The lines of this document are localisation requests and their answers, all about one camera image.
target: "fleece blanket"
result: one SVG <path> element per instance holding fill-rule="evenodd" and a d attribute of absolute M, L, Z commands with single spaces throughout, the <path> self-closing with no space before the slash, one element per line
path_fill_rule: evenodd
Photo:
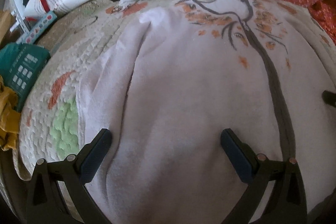
<path fill-rule="evenodd" d="M 220 146 L 298 160 L 308 211 L 336 182 L 335 51 L 270 0 L 181 0 L 135 18 L 77 86 L 78 131 L 113 144 L 87 189 L 114 224 L 221 223 L 246 185 Z M 254 216 L 260 216 L 272 186 Z"/>

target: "orange leaf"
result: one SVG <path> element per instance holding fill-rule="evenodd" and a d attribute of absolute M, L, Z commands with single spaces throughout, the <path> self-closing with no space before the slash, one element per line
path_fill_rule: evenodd
<path fill-rule="evenodd" d="M 147 7 L 147 5 L 148 5 L 147 2 L 133 4 L 132 6 L 128 7 L 123 11 L 123 17 L 139 12 L 141 9 Z"/>
<path fill-rule="evenodd" d="M 239 56 L 239 63 L 241 63 L 245 69 L 248 69 L 250 67 L 246 57 Z"/>
<path fill-rule="evenodd" d="M 268 48 L 269 50 L 274 49 L 274 47 L 275 47 L 274 42 L 266 42 L 266 48 Z"/>
<path fill-rule="evenodd" d="M 211 34 L 213 35 L 214 38 L 221 36 L 217 30 L 212 30 Z"/>

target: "orange flower print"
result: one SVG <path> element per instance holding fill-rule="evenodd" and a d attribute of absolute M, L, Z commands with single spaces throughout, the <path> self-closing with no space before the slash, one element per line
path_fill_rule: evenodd
<path fill-rule="evenodd" d="M 321 35 L 321 34 L 320 34 L 320 36 L 323 39 L 323 41 L 330 47 L 328 39 L 325 36 Z"/>
<path fill-rule="evenodd" d="M 221 36 L 217 30 L 212 30 L 211 34 L 214 38 L 217 38 L 217 37 Z"/>
<path fill-rule="evenodd" d="M 244 44 L 246 47 L 249 46 L 249 44 L 247 43 L 246 38 L 245 38 L 241 33 L 236 32 L 236 33 L 235 33 L 235 37 L 238 37 L 238 38 L 243 42 L 243 44 Z"/>
<path fill-rule="evenodd" d="M 188 21 L 196 21 L 199 25 L 218 25 L 224 26 L 232 21 L 231 17 L 214 17 L 203 12 L 190 12 L 185 15 Z"/>
<path fill-rule="evenodd" d="M 266 48 L 268 48 L 269 50 L 274 49 L 275 47 L 275 42 L 266 42 Z"/>
<path fill-rule="evenodd" d="M 289 63 L 288 58 L 286 58 L 286 67 L 288 68 L 288 70 L 291 70 L 291 68 L 292 68 L 291 64 Z"/>
<path fill-rule="evenodd" d="M 246 57 L 239 56 L 239 63 L 241 63 L 245 69 L 248 69 L 250 67 Z"/>

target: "yellow fabric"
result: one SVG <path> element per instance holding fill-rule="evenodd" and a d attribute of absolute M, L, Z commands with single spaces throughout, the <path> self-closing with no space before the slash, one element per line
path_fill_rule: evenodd
<path fill-rule="evenodd" d="M 4 151 L 16 149 L 21 118 L 21 114 L 13 110 L 17 101 L 17 94 L 4 86 L 0 75 L 0 146 Z"/>

